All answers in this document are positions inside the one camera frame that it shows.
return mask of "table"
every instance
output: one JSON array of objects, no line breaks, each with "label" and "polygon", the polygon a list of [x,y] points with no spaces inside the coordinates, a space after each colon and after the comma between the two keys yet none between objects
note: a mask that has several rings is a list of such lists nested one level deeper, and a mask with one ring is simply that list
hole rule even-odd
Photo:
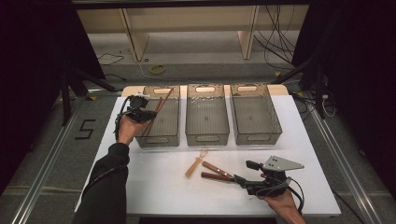
[{"label": "table", "polygon": [[[201,165],[191,178],[184,176],[201,150],[201,147],[188,147],[184,134],[186,89],[186,86],[181,86],[179,147],[142,149],[135,140],[130,145],[131,161],[128,165],[129,178],[126,184],[127,213],[140,217],[275,216],[275,212],[265,202],[248,195],[238,185],[202,179],[200,173],[208,170]],[[224,89],[227,95],[229,88],[225,86]],[[125,94],[136,90],[143,90],[143,87],[127,88]],[[302,163],[304,169],[287,171],[286,175],[297,180],[304,190],[304,215],[338,216],[341,212],[291,96],[280,94],[281,85],[272,86],[270,90],[271,93],[275,93],[276,90],[278,92],[278,95],[274,94],[272,99],[283,129],[276,145],[237,146],[234,142],[230,102],[227,98],[230,124],[228,145],[210,147],[205,160],[248,180],[259,180],[260,173],[248,169],[245,165],[247,160],[266,162],[271,155],[276,155]],[[124,99],[120,97],[115,103],[94,161],[105,156],[108,147],[115,142],[114,120],[120,112]],[[295,184],[291,186],[299,191]]]}]

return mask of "plastic bin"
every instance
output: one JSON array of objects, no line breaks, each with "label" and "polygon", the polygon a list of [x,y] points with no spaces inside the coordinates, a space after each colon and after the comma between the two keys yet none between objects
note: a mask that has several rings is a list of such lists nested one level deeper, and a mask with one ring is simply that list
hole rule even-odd
[{"label": "plastic bin", "polygon": [[186,136],[189,146],[225,146],[230,126],[220,84],[189,85]]},{"label": "plastic bin", "polygon": [[231,99],[236,144],[274,145],[282,128],[267,85],[231,85]]},{"label": "plastic bin", "polygon": [[164,100],[171,88],[174,89],[157,114],[149,132],[142,135],[143,130],[136,136],[140,147],[177,147],[179,145],[180,87],[147,86],[143,93],[150,96],[146,109],[155,111],[161,98]]}]

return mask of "person's hand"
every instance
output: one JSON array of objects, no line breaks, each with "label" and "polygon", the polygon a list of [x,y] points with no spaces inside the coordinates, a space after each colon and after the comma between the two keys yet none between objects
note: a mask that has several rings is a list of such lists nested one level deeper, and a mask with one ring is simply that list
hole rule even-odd
[{"label": "person's hand", "polygon": [[119,143],[129,146],[134,137],[148,126],[148,123],[138,123],[123,115],[120,120]]},{"label": "person's hand", "polygon": [[287,223],[305,223],[297,210],[290,190],[286,189],[283,195],[277,197],[259,196],[258,198],[266,201]]}]

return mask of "black sleeve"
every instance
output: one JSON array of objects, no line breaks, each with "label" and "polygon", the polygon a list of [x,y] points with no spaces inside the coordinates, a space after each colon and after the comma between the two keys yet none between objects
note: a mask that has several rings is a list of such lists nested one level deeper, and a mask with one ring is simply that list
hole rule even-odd
[{"label": "black sleeve", "polygon": [[[116,143],[108,154],[96,162],[91,171],[90,183],[115,167],[129,162],[129,148]],[[111,172],[98,180],[84,194],[72,223],[126,223],[125,184],[128,168]]]}]

